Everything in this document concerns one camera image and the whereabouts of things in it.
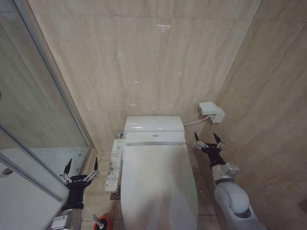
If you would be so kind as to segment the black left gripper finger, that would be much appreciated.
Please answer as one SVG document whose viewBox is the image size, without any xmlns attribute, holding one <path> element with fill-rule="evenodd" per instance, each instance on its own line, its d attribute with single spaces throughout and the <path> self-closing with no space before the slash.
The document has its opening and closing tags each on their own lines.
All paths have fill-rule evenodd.
<svg viewBox="0 0 307 230">
<path fill-rule="evenodd" d="M 71 162 L 72 159 L 69 160 L 68 164 L 65 166 L 64 168 L 64 173 L 60 174 L 60 178 L 61 180 L 65 183 L 65 184 L 69 184 L 72 182 L 72 179 L 69 177 L 69 172 L 70 172 L 70 168 L 71 168 Z"/>
<path fill-rule="evenodd" d="M 94 170 L 84 178 L 85 181 L 92 181 L 100 174 L 98 170 L 98 161 L 95 159 Z"/>
</svg>

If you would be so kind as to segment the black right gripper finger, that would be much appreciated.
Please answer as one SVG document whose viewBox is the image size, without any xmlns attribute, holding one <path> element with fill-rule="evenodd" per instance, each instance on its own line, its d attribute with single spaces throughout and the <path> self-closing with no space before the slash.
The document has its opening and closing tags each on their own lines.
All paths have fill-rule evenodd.
<svg viewBox="0 0 307 230">
<path fill-rule="evenodd" d="M 215 133 L 214 133 L 213 135 L 214 135 L 215 141 L 216 141 L 216 143 L 217 143 L 217 148 L 222 149 L 222 148 L 223 148 L 223 145 L 224 145 L 224 142 L 222 142 L 221 139 L 220 139 L 220 137 L 217 136 Z"/>
<path fill-rule="evenodd" d="M 204 150 L 208 148 L 206 144 L 204 144 L 203 142 L 199 140 L 199 137 L 196 132 L 194 132 L 194 146 L 198 148 L 199 150 Z"/>
</svg>

